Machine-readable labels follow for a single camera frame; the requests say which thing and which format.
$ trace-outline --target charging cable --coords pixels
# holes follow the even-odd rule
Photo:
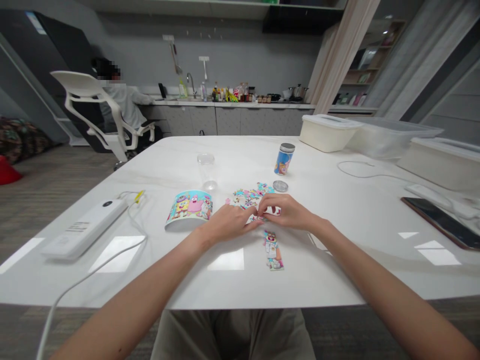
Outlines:
[[[109,258],[107,261],[105,261],[103,264],[101,264],[95,270],[93,270],[91,273],[89,273],[87,276],[83,277],[82,279],[80,279],[79,281],[74,283],[72,286],[70,286],[68,289],[66,289],[64,292],[62,292],[60,294],[60,296],[55,300],[55,302],[51,306],[50,311],[48,313],[48,316],[46,318],[45,326],[43,327],[43,333],[41,334],[40,345],[38,347],[38,352],[36,354],[36,360],[42,360],[43,357],[44,357],[45,345],[47,344],[47,339],[49,337],[50,327],[52,326],[52,321],[54,319],[54,313],[55,313],[55,310],[57,309],[57,305],[59,304],[60,300],[65,296],[65,294],[68,293],[70,290],[72,290],[77,285],[83,283],[85,280],[87,280],[89,277],[91,277],[98,270],[103,268],[105,265],[107,265],[109,262],[111,262],[113,259],[115,259],[119,255],[127,252],[128,250],[136,248],[137,246],[140,246],[141,244],[143,244],[144,242],[147,241],[147,239],[149,237],[148,234],[145,232],[145,230],[142,228],[142,226],[140,226],[140,224],[133,218],[133,216],[130,212],[132,207],[135,204],[138,204],[140,199],[145,195],[145,191],[144,190],[142,190],[141,192],[124,191],[120,195],[118,195],[117,199],[121,199],[123,194],[137,194],[133,203],[128,206],[128,209],[126,210],[126,213],[127,213],[128,217],[130,218],[130,221],[131,221],[131,224],[133,225],[133,227],[135,229],[137,229],[138,232],[140,232],[140,234],[142,234],[144,236],[143,239],[141,241],[139,241],[138,243],[136,243],[135,245],[129,246],[129,247],[123,249],[122,251],[117,252],[115,255],[113,255],[111,258]]]
[[[342,173],[344,174],[347,174],[347,175],[350,175],[351,177],[354,177],[354,178],[359,178],[359,179],[371,179],[371,178],[376,178],[376,177],[387,177],[387,178],[394,178],[394,179],[398,179],[398,180],[403,180],[404,182],[407,182],[409,183],[410,185],[421,185],[421,184],[417,184],[416,182],[413,182],[413,181],[410,181],[410,180],[407,180],[403,177],[398,177],[398,176],[394,176],[394,175],[388,175],[388,174],[376,174],[376,175],[367,175],[367,176],[358,176],[358,175],[353,175],[349,172],[346,172],[345,170],[343,170],[340,165],[341,164],[345,164],[345,163],[355,163],[355,164],[364,164],[364,165],[368,165],[370,167],[373,167],[375,168],[376,166],[375,165],[372,165],[371,163],[368,163],[366,161],[340,161],[336,164],[336,167],[338,168],[338,170],[340,170]],[[446,201],[448,201],[450,203],[450,206],[451,206],[451,212],[455,215],[457,221],[459,223],[461,223],[463,226],[465,226],[467,229],[469,229],[470,231],[472,231],[473,233],[477,234],[477,235],[480,235],[478,234],[478,232],[476,230],[473,230],[470,225],[466,224],[463,220],[462,220],[462,217],[458,214],[457,210],[455,209],[455,204],[454,202],[446,197],[445,195],[443,195],[442,193],[436,191],[436,190],[433,190],[432,188],[430,187],[427,187],[425,186],[427,189],[433,191],[434,193],[436,193],[437,195],[441,196],[443,199],[445,199]],[[475,226],[480,229],[480,219],[479,217],[474,217],[474,219],[476,219],[476,222],[475,222]]]

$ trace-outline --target black refrigerator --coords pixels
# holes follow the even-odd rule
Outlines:
[[[0,9],[0,33],[90,146],[99,153],[110,152],[96,136],[87,134],[87,124],[65,108],[65,89],[50,75],[64,70],[97,77],[91,65],[92,48],[84,32],[36,11]],[[76,103],[75,109],[96,125],[104,122],[96,103]]]

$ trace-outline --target beige pants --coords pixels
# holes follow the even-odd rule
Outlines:
[[[315,359],[300,309],[165,310],[151,360]]]

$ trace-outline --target person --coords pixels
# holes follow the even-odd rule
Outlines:
[[[99,80],[105,92],[120,106],[123,121],[133,129],[138,130],[142,124],[147,122],[137,105],[151,105],[154,103],[153,97],[138,92],[135,88],[127,86],[121,81],[121,71],[111,61],[104,57],[94,57],[91,65],[96,71]],[[106,133],[116,133],[117,125],[112,116],[110,106],[106,102],[100,103],[101,113],[104,119],[104,131]],[[150,137],[150,132],[145,133],[143,143]],[[163,137],[162,131],[155,126],[155,142]]]
[[[281,208],[281,214],[265,213],[269,207],[274,214],[276,208]],[[262,224],[260,220],[246,224],[251,215],[308,231],[321,239],[411,358],[480,359],[478,349],[460,331],[333,224],[290,195],[276,193],[266,194],[258,211],[255,207],[244,210],[222,206],[208,222],[109,300],[52,359],[124,359],[160,315],[160,359],[235,359],[233,352],[242,349],[230,337],[232,331],[222,325],[236,326],[233,333],[240,335],[250,332],[246,339],[250,359],[314,359],[299,310],[239,310],[238,314],[231,310],[233,314],[223,316],[214,311],[164,310],[175,289],[205,252]],[[226,348],[227,355],[222,355],[222,348]]]

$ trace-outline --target sink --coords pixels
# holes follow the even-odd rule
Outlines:
[[[171,101],[186,101],[186,102],[195,102],[195,103],[201,103],[203,101],[202,98],[196,98],[194,99],[193,97],[189,97],[189,98],[175,98],[175,99],[172,99]]]

